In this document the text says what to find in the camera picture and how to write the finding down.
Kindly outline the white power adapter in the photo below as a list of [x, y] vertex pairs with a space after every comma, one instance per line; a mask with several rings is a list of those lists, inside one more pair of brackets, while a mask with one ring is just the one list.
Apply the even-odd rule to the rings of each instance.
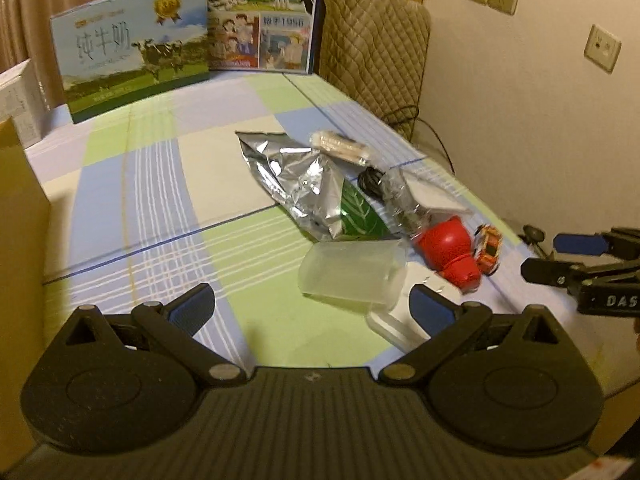
[[410, 315], [409, 294], [414, 285], [425, 285], [434, 292], [442, 294], [455, 304], [460, 304], [462, 293], [456, 286], [441, 278], [434, 271], [421, 263], [409, 262], [405, 283], [392, 308], [382, 308], [372, 304], [366, 315], [371, 330], [383, 337], [396, 348], [409, 352], [431, 338], [431, 333], [424, 330]]

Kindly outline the red pig toy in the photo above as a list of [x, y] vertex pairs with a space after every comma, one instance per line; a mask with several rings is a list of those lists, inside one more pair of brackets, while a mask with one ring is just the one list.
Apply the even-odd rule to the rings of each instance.
[[482, 274], [472, 253], [472, 240], [461, 219], [453, 216], [414, 238], [426, 263], [464, 294], [480, 287]]

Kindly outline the translucent plastic cup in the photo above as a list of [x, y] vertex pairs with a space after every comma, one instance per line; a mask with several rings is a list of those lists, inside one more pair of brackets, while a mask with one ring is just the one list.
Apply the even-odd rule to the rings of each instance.
[[402, 240], [319, 242], [303, 258], [297, 284], [309, 296], [393, 307], [407, 262]]

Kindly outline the orange toy car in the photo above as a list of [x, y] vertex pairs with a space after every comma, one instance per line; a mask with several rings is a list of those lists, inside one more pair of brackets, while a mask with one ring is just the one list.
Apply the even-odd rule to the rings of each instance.
[[502, 234], [490, 224], [477, 227], [474, 236], [474, 259], [484, 275], [491, 276], [499, 267]]

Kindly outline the clear pack white pads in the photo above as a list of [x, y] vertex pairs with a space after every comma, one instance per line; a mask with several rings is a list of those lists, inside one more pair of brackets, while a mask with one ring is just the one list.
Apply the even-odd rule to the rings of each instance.
[[380, 191], [388, 215], [410, 237], [453, 216], [468, 218], [472, 214], [448, 191], [402, 168], [384, 172]]

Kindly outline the silver green foil pouch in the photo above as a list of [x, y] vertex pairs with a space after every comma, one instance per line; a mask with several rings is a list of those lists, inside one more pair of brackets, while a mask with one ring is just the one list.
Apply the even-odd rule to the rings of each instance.
[[284, 133], [239, 132], [256, 181], [315, 240], [384, 240], [390, 229], [336, 163]]

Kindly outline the cotton swab pack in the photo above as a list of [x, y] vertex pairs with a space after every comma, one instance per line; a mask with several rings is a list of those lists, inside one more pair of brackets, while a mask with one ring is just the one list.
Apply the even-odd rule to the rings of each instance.
[[333, 131], [319, 130], [314, 132], [310, 137], [310, 144], [316, 150], [341, 159], [343, 162], [360, 167], [373, 164], [373, 154], [367, 146]]

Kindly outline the checkered bed sheet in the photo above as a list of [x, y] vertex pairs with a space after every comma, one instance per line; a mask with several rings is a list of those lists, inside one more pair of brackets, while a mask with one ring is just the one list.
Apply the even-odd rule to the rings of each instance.
[[407, 141], [316, 76], [233, 73], [73, 124], [65, 108], [27, 156], [51, 204], [44, 334], [80, 304], [125, 313], [206, 282], [216, 294], [202, 344], [242, 367], [367, 365], [397, 351], [364, 311], [305, 297], [297, 271], [311, 241], [259, 186], [241, 131], [306, 141], [319, 129], [374, 148], [471, 209], [497, 216]]

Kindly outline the brown cardboard box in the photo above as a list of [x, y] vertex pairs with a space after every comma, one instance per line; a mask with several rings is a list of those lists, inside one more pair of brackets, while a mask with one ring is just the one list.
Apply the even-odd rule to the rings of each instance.
[[43, 269], [50, 203], [12, 120], [1, 123], [1, 469], [34, 447], [21, 392], [44, 349]]

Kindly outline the white appliance box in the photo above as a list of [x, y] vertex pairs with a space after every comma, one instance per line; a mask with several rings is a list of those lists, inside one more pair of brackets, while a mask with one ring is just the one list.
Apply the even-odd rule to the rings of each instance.
[[44, 102], [34, 63], [28, 58], [1, 74], [1, 120], [11, 118], [24, 148], [43, 136], [48, 108]]

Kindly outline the light blue milk carton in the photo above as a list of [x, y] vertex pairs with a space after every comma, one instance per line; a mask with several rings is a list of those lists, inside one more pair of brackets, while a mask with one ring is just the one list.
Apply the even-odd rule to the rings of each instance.
[[50, 27], [75, 124], [209, 76], [207, 0], [93, 0]]

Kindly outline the quilted beige chair cover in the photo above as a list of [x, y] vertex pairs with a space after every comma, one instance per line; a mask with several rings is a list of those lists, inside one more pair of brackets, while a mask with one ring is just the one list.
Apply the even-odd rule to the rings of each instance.
[[432, 24], [413, 0], [322, 0], [317, 74], [406, 140], [413, 136]]

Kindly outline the dark blue milk carton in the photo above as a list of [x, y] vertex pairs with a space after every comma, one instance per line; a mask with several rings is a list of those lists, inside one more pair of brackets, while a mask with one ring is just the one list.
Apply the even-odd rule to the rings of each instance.
[[318, 0], [207, 0], [209, 68], [308, 74]]

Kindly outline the wall socket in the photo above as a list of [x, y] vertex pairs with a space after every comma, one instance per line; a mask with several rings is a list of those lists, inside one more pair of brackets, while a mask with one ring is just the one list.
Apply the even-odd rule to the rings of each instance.
[[600, 26], [593, 24], [584, 49], [584, 57], [612, 74], [622, 50], [622, 42]]

